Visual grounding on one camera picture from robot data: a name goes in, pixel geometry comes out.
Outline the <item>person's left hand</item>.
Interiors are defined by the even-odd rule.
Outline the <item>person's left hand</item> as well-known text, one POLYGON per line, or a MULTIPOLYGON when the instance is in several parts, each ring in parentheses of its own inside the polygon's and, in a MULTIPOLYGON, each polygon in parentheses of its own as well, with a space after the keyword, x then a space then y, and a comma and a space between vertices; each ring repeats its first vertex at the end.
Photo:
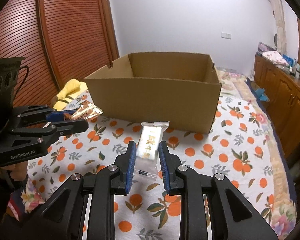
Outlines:
POLYGON ((3 171, 10 171, 10 176, 14 181, 23 181, 27 176, 28 161, 17 163, 5 167, 0 167, 0 177, 3 175, 3 171))

